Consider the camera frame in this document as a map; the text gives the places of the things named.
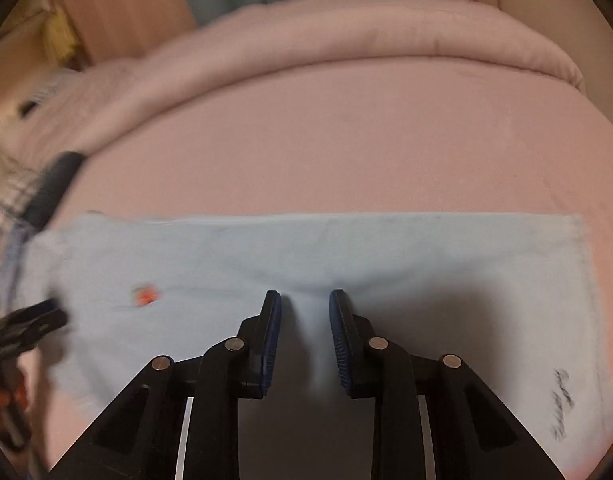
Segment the yellow object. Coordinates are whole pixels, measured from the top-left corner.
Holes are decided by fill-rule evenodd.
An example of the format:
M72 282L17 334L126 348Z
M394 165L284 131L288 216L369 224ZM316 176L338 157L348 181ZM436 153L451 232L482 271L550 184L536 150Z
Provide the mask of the yellow object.
M80 40L61 7L57 7L55 12L46 20L44 46L46 54L59 65L67 63L80 46Z

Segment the metal pin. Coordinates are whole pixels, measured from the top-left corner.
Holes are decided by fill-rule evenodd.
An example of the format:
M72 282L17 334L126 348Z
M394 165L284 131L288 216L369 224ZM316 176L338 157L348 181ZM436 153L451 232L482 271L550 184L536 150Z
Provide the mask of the metal pin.
M383 337L372 337L368 340L368 345L375 350L384 350L388 348L388 341Z
M153 370L166 370L169 366L171 366L171 360L168 357L161 355L151 361L151 366L153 367Z
M442 361L449 368L459 368L462 366L462 360L458 356L453 354L445 355Z
M224 342L224 347L228 351L235 352L236 350L241 350L244 348L244 341L242 341L239 337L232 337Z

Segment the pink mattress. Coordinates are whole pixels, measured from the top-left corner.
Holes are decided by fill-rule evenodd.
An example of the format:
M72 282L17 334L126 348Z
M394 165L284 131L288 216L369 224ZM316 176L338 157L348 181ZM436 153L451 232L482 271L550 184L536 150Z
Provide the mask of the pink mattress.
M528 61L544 54L534 47ZM475 58L441 52L301 62L154 104L157 112L127 122L121 138L94 150L53 226L87 210L123 218L580 214L606 309L613 379L613 126L581 82L561 71ZM87 126L89 140L96 127ZM83 429L72 416L65 423L54 412L48 420L53 460ZM612 438L613 427L567 478L586 478Z

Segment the orange object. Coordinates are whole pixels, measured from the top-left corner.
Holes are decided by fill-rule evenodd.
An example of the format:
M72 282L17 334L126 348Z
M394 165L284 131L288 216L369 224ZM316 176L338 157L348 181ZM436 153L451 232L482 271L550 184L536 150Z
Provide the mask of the orange object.
M160 293L153 285L136 288L133 295L137 306L146 306L160 299Z

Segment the bed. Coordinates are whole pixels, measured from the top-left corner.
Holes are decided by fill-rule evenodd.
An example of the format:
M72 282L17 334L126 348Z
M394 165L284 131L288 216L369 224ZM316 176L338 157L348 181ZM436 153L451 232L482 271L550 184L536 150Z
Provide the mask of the bed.
M490 6L291 0L97 65L0 149L38 174L80 154L49 228L88 210L580 214L613 383L613 125L584 92L565 52ZM54 395L51 462L88 422ZM567 478L612 441L613 423Z

